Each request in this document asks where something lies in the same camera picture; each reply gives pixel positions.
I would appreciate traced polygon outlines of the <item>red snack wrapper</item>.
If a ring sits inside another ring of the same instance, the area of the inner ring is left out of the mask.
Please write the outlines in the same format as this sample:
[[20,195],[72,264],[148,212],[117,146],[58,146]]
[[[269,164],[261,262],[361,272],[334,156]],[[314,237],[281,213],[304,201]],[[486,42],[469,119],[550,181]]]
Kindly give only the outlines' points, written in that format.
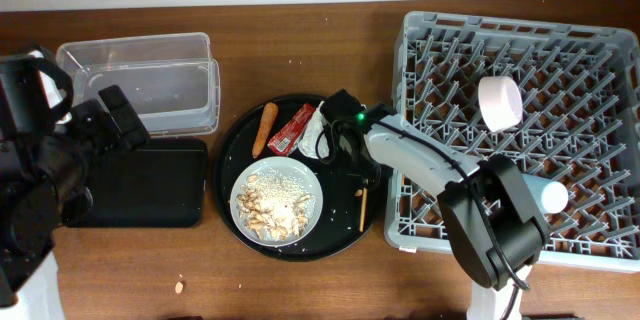
[[289,122],[270,139],[268,148],[278,156],[288,156],[292,153],[315,111],[316,108],[312,105],[304,104]]

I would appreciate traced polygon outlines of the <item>orange carrot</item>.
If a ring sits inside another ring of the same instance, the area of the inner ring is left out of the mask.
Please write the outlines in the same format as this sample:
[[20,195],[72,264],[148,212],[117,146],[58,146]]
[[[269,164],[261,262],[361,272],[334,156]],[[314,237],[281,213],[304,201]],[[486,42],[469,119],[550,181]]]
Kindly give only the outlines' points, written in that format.
[[277,118],[278,111],[279,108],[275,103],[268,102],[265,104],[260,119],[258,132],[251,151],[252,157],[254,159],[258,158],[264,150],[273,124]]

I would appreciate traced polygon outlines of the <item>clear plastic bin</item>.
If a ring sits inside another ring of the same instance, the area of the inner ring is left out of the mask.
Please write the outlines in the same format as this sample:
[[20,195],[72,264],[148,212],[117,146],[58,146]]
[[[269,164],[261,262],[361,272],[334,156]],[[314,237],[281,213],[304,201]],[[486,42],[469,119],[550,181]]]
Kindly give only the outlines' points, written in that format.
[[117,85],[153,137],[218,128],[219,66],[203,32],[65,43],[56,62],[73,80],[76,104]]

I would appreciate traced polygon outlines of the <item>pink bowl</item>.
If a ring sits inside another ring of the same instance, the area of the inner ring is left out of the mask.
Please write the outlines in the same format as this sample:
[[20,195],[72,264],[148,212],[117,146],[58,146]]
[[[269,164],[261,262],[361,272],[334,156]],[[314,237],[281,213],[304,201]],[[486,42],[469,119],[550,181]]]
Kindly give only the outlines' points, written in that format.
[[483,77],[478,85],[478,104],[482,119],[493,133],[515,127],[523,117],[520,89],[508,76]]

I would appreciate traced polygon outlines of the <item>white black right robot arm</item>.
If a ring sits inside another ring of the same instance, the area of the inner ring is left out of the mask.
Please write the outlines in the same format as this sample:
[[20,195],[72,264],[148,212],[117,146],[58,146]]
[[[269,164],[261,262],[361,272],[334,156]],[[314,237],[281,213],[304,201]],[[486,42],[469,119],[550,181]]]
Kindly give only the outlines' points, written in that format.
[[388,166],[437,199],[454,257],[472,280],[469,319],[519,319],[526,281],[550,238],[545,217],[568,202],[565,187],[522,173],[504,155],[456,152],[394,109],[324,103],[333,145]]

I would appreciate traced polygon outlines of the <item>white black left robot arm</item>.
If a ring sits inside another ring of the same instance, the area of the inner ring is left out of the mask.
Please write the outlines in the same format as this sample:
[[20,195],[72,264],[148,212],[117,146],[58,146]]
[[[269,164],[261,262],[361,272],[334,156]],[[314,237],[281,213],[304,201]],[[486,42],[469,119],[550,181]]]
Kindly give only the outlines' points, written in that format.
[[61,319],[55,229],[93,204],[88,182],[150,136],[117,85],[75,104],[40,46],[1,59],[1,316]]

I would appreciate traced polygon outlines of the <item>black rectangular bin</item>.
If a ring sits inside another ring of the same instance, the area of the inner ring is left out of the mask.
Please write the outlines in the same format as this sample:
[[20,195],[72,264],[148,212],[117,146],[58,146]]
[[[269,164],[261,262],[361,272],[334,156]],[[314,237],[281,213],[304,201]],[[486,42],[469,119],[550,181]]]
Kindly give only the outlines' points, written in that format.
[[94,172],[62,210],[67,227],[189,228],[202,217],[208,149],[196,138],[153,139]]

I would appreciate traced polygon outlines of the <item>wooden chopstick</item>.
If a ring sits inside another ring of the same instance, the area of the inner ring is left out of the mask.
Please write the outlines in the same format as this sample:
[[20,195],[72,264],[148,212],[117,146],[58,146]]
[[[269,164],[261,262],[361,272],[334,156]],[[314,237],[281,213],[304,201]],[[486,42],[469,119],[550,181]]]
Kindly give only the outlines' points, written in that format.
[[366,209],[367,209],[367,200],[368,200],[368,189],[363,187],[360,191],[360,199],[361,199],[361,211],[360,211],[360,219],[359,219],[359,232],[364,232],[365,220],[366,220]]

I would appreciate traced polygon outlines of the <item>crumpled white tissue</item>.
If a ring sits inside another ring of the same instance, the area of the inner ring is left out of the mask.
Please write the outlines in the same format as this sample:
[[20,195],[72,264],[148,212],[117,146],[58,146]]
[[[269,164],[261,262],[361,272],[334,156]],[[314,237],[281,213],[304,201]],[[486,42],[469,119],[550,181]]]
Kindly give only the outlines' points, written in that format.
[[321,113],[323,104],[324,102],[321,101],[316,108],[298,142],[298,149],[307,158],[320,159],[329,156],[327,138],[323,133],[327,125],[327,121]]

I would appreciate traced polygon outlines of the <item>grey plate with food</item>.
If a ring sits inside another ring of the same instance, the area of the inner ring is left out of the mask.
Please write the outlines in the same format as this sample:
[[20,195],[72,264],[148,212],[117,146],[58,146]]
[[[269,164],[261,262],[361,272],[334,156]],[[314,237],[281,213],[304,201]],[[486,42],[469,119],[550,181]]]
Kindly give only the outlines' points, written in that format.
[[244,169],[230,193],[232,221],[252,245],[284,247],[307,237],[319,223],[324,194],[318,176],[282,156]]

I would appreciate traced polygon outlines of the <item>light blue cup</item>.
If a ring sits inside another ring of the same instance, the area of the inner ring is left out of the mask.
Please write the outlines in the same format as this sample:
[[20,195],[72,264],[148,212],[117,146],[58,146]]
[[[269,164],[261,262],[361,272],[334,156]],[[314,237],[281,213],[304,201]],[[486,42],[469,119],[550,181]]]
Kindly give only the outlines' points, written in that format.
[[527,174],[523,179],[543,215],[560,213],[567,206],[569,193],[562,183]]

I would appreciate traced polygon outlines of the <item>peanut on table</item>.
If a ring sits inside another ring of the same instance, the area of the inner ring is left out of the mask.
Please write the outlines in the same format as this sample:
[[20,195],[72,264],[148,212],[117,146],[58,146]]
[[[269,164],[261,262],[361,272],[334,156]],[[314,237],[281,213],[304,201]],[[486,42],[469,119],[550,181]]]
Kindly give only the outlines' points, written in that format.
[[183,290],[184,290],[184,283],[183,283],[183,282],[178,282],[178,283],[175,285],[175,292],[176,292],[177,294],[180,294]]

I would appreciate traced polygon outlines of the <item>grey dishwasher rack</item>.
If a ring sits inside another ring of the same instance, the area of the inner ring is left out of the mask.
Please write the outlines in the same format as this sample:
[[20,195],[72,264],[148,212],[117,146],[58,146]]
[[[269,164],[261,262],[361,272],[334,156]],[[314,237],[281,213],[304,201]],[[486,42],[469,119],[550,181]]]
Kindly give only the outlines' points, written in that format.
[[[485,76],[508,76],[519,125],[492,133]],[[436,12],[408,13],[395,45],[392,101],[420,131],[479,157],[501,153],[563,183],[544,263],[639,269],[639,40],[630,30]]]

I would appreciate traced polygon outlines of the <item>round black tray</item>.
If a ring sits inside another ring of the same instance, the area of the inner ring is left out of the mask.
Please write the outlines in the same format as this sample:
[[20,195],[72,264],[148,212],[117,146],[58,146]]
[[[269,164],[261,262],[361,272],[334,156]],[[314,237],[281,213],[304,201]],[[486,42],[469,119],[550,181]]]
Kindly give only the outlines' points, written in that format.
[[252,155],[264,107],[230,128],[212,170],[223,222],[245,245],[284,261],[312,261],[356,243],[384,204],[389,174],[346,158],[324,164],[299,150]]

